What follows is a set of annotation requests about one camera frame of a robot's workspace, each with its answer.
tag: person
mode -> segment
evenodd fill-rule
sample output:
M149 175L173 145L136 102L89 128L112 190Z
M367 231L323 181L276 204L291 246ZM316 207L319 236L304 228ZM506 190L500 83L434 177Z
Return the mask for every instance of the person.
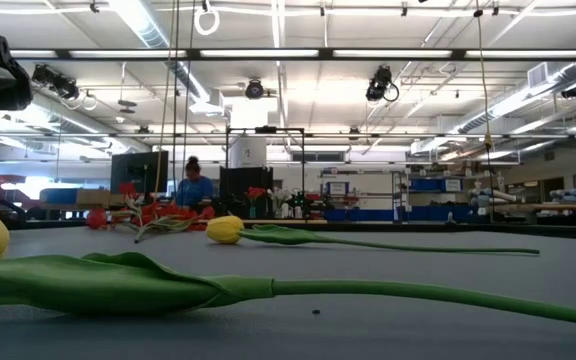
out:
M212 181L201 175L199 159L191 156L186 164L186 179L179 184L177 205L194 208L212 198Z

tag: gray table surface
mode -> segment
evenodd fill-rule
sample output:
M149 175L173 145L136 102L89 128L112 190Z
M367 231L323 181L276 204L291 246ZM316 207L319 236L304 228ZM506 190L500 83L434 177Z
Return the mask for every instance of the gray table surface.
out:
M194 275L371 279L446 285L576 307L576 240L460 233L329 233L411 245L535 247L540 257L348 246L210 243L205 234L132 243L126 231L12 233L8 257L139 251ZM320 315L312 311L319 309ZM576 359L576 324L472 306L360 295L287 296L166 318L82 319L0 307L0 359Z

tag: blue shirt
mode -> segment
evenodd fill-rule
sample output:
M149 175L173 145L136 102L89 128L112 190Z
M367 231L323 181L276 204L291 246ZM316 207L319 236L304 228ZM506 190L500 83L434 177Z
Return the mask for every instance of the blue shirt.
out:
M212 192L212 181L205 176L200 176L197 181L184 179L181 184L179 184L177 205L197 205L203 198L212 198Z

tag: tulip stem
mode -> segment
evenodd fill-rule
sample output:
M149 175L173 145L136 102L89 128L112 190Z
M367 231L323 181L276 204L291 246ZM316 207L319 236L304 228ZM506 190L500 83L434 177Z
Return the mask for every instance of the tulip stem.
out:
M276 296L306 294L399 296L473 305L576 323L576 309L574 308L434 285L380 281L275 280L273 283L273 293Z
M537 249L524 249L524 248L446 248L446 247L424 247L424 246L402 246L402 245L389 245L389 244L378 244L364 241L352 241L352 240L338 240L329 239L321 241L321 243L332 243L332 244L343 244L343 245L356 245L364 247L372 247L378 249L390 249L390 250L401 250L401 251L423 251L423 252L453 252L453 253L524 253L539 255L539 250Z

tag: black monitor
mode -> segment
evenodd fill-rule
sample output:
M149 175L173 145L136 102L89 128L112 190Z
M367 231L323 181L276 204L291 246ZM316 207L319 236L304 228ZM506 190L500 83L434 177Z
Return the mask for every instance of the black monitor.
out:
M113 155L110 173L110 192L120 194L119 184L131 182L138 193L166 192L168 190L168 152L161 152L161 166L158 166L159 153L138 153Z

